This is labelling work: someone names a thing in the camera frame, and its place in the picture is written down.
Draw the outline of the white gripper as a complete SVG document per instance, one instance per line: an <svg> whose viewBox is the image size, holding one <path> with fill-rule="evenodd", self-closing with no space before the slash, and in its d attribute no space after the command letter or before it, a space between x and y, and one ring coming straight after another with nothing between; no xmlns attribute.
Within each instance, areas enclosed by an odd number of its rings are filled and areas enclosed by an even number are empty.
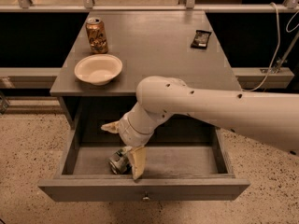
<svg viewBox="0 0 299 224"><path fill-rule="evenodd" d="M117 121L103 124L101 129L109 133L119 133L126 146L133 147L128 153L128 159L132 166L133 180L143 175L146 166L146 148L142 147L148 143L152 133L143 134L136 131L129 122L127 113Z"/></svg>

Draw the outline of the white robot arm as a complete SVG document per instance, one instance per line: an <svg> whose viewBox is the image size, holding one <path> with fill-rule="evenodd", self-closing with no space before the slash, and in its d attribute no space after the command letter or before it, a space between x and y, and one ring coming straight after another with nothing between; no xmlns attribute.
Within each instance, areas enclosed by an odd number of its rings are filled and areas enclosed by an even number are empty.
<svg viewBox="0 0 299 224"><path fill-rule="evenodd" d="M137 180L145 170L145 145L155 129L179 114L238 133L278 149L299 151L299 95L191 88L178 78L146 77L136 88L136 104L101 129L129 147Z"/></svg>

